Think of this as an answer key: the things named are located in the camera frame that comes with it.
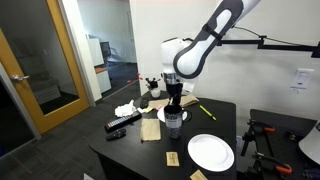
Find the black bracket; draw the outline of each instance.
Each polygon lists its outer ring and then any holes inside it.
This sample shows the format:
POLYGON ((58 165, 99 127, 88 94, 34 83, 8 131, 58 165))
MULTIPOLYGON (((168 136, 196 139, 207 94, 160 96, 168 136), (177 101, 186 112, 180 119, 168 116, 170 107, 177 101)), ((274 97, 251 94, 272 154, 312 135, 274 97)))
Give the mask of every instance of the black bracket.
POLYGON ((222 46, 223 44, 235 44, 235 45, 258 45, 257 49, 265 50, 281 50, 281 51, 306 51, 312 52, 312 58, 320 58, 320 42, 318 46, 303 46, 303 45, 271 45, 264 44, 265 38, 267 36, 259 36, 258 40, 221 40, 217 46, 222 46))

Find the black table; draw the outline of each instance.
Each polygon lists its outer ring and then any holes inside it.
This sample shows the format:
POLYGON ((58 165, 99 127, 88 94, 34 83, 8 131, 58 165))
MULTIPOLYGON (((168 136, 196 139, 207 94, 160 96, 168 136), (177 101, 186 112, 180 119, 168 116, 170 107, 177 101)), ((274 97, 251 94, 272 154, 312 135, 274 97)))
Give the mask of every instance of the black table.
MULTIPOLYGON (((150 93, 143 95, 151 98, 150 93)), ((167 98, 162 92, 160 99, 167 98)), ((199 98, 200 103, 186 107, 192 112, 192 120, 184 123, 179 139, 167 136, 165 123, 160 122, 161 140, 141 142, 141 119, 124 128, 127 135, 114 141, 106 141, 103 127, 89 138, 89 145, 97 153, 107 179, 190 179, 198 169, 208 179, 236 179, 236 157, 232 167, 224 172, 207 171, 193 162, 188 153, 189 140, 198 134, 212 134, 229 144, 236 156, 236 106, 233 103, 199 98), (216 118, 210 119, 200 108, 203 105, 216 118), (180 167, 168 167, 166 152, 178 152, 180 167)), ((141 98, 135 101, 138 107, 141 98)), ((143 114, 143 118, 157 118, 157 111, 143 114)))
POLYGON ((289 164, 293 170, 292 174, 281 176, 274 170, 273 164, 256 161, 255 166, 261 170, 262 179, 304 179, 304 168, 318 166, 298 147, 298 142, 310 132, 316 120, 257 109, 250 110, 250 116, 253 120, 275 127, 274 133, 267 133, 262 127, 253 127, 257 151, 289 164))

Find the door handle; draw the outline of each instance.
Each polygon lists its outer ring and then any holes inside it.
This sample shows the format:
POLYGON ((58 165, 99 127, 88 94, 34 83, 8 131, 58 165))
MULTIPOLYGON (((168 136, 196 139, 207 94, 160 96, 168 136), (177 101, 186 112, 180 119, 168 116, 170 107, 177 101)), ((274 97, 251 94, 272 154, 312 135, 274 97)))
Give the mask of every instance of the door handle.
POLYGON ((11 80, 14 82, 20 82, 23 81, 25 79, 28 79, 30 76, 24 76, 24 77, 20 77, 19 75, 13 75, 11 80))

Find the light switch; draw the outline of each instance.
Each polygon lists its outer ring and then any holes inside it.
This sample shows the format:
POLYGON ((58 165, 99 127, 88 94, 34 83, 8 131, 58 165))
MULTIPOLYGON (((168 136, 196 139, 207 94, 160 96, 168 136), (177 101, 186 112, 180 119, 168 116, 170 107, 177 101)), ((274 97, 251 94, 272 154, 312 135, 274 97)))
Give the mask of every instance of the light switch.
POLYGON ((310 81, 311 73, 313 71, 314 69, 298 68, 292 81, 291 88, 307 89, 307 85, 310 81))

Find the crumpled paper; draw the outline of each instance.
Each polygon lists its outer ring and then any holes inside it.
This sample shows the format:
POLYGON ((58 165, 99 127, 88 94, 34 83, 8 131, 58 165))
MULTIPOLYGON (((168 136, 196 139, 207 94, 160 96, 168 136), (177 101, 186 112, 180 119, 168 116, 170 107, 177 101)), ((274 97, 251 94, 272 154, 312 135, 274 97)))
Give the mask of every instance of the crumpled paper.
POLYGON ((114 113, 118 117, 131 115, 134 111, 136 111, 136 107, 133 106, 133 100, 130 101, 129 104, 125 104, 123 106, 118 106, 114 113))

